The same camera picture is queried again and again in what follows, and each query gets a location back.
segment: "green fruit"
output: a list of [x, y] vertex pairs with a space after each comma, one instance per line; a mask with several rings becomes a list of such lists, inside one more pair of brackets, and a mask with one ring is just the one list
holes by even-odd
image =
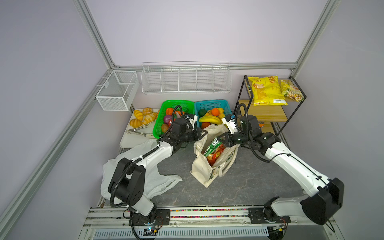
[[205, 110], [205, 109], [200, 109], [200, 110], [199, 110], [199, 117], [204, 116], [206, 113], [207, 113], [207, 110]]

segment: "bread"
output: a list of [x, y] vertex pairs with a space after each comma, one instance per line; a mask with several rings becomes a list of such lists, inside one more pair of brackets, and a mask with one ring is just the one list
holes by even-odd
[[157, 116], [157, 113], [149, 113], [149, 114], [145, 115], [143, 124], [147, 125], [148, 123], [154, 121], [156, 119], [156, 116]]
[[147, 114], [150, 114], [150, 113], [153, 113], [153, 109], [152, 108], [144, 108], [143, 109], [143, 114], [144, 115], [147, 115]]
[[142, 112], [140, 112], [139, 110], [135, 110], [133, 111], [133, 115], [139, 119], [140, 121], [143, 121], [144, 120], [144, 114]]
[[143, 123], [139, 120], [139, 119], [132, 119], [129, 124], [133, 127], [133, 128], [137, 128], [137, 127], [140, 127], [141, 125], [143, 125]]

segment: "white plastic bag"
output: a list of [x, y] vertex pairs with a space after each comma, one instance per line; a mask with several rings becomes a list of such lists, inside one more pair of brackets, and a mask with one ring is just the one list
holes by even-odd
[[222, 124], [212, 124], [206, 127], [204, 130], [207, 130], [207, 135], [204, 136], [203, 139], [196, 141], [194, 144], [194, 152], [196, 154], [196, 158], [192, 163], [191, 174], [201, 184], [203, 184], [205, 187], [208, 187], [217, 176], [224, 176], [224, 174], [232, 166], [240, 145], [226, 147], [211, 167], [207, 161], [207, 158], [202, 154], [202, 152], [206, 150], [206, 148], [211, 144], [215, 137], [228, 132], [228, 129]]
[[[121, 159], [132, 159], [134, 157], [144, 155], [145, 153], [149, 152], [149, 150], [153, 149], [156, 145], [156, 139], [150, 139], [143, 144], [137, 145], [136, 147], [121, 153], [115, 159], [108, 160], [108, 162], [103, 166], [103, 180], [100, 187], [101, 195], [107, 200], [110, 199], [111, 194], [108, 192], [108, 186], [111, 182], [116, 166]], [[146, 169], [143, 194], [148, 199], [152, 199], [154, 196], [161, 195], [162, 193], [173, 188], [180, 181], [183, 181], [183, 179], [178, 175], [160, 175], [157, 166], [154, 166], [148, 170]], [[115, 197], [115, 204], [119, 204], [121, 202], [122, 201], [120, 199]]]

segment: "white wire basket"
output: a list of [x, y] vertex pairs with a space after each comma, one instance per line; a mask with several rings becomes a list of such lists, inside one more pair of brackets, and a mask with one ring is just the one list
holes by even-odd
[[139, 80], [136, 71], [113, 70], [96, 94], [96, 99], [106, 111], [129, 111]]
[[141, 82], [145, 94], [229, 93], [232, 76], [229, 62], [190, 65], [143, 63]]

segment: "orange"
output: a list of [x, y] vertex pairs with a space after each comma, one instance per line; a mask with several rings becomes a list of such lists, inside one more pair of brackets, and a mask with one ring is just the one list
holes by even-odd
[[201, 124], [201, 129], [204, 129], [204, 128], [208, 127], [209, 125], [211, 125], [210, 122], [203, 122], [203, 123]]
[[218, 116], [220, 114], [220, 111], [217, 108], [214, 108], [211, 110], [212, 115]]

